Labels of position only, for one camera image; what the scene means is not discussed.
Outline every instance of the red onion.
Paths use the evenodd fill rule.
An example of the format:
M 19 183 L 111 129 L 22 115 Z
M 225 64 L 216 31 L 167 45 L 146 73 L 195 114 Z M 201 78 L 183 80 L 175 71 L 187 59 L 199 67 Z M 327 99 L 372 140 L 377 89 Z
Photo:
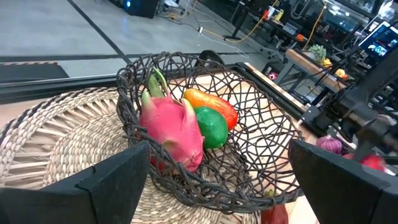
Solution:
M 317 140 L 317 146 L 339 155 L 341 154 L 341 148 L 343 147 L 340 140 L 334 139 L 330 135 L 319 138 Z

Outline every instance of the concrete floor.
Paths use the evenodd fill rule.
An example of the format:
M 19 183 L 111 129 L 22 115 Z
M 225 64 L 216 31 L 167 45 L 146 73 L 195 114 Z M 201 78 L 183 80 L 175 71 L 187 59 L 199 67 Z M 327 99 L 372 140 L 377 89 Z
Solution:
M 267 59 L 257 53 L 261 45 L 251 39 L 225 42 L 213 34 L 199 34 L 188 25 L 174 24 L 163 17 L 129 16 L 107 0 L 73 2 L 124 54 L 199 53 L 211 49 L 236 53 L 224 55 L 226 63 L 249 62 L 260 70 L 267 63 Z M 117 54 L 67 0 L 0 0 L 0 5 L 0 56 Z M 204 29 L 218 35 L 230 35 L 234 30 L 231 24 L 200 3 L 197 9 L 201 12 L 194 12 Z M 193 27 L 199 26 L 193 12 L 180 20 Z M 126 64 L 118 58 L 58 62 L 70 77 L 116 73 Z

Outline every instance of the green mango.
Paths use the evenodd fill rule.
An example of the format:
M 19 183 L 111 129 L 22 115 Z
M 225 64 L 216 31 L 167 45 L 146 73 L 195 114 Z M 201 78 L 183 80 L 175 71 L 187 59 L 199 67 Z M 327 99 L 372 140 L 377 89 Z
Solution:
M 195 108 L 201 135 L 205 137 L 203 147 L 216 149 L 223 146 L 228 137 L 228 126 L 219 112 L 207 107 Z

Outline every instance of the red fruit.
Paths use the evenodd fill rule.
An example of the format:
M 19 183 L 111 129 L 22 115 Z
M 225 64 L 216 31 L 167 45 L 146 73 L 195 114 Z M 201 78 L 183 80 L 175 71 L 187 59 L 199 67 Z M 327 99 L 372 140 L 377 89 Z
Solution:
M 353 157 L 354 157 L 354 154 L 352 154 L 352 153 L 344 155 L 344 158 L 346 158 L 346 159 L 353 159 Z M 378 155 L 367 156 L 363 160 L 361 160 L 360 163 L 365 166 L 368 166 L 372 169 L 384 172 L 384 168 L 385 168 L 384 159 Z
M 262 224 L 289 224 L 289 216 L 285 205 L 276 205 L 261 213 Z

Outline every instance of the black equipment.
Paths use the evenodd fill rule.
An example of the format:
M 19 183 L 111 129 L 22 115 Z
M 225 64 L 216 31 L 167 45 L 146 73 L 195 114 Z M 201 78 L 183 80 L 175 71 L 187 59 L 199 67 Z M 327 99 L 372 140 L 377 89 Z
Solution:
M 0 223 L 130 224 L 148 170 L 142 141 L 40 190 L 0 189 Z
M 319 108 L 311 106 L 303 122 L 324 133 L 339 132 L 348 141 L 355 134 L 354 161 L 374 154 L 374 147 L 382 155 L 398 152 L 398 125 L 392 126 L 368 106 L 369 99 L 398 78 L 397 57 L 398 50 L 393 50 L 356 86 L 325 99 Z M 289 160 L 320 223 L 398 223 L 392 209 L 398 205 L 398 177 L 298 140 L 290 143 Z M 385 160 L 397 164 L 397 157 Z
M 159 0 L 109 0 L 117 7 L 123 8 L 131 16 L 153 19 Z

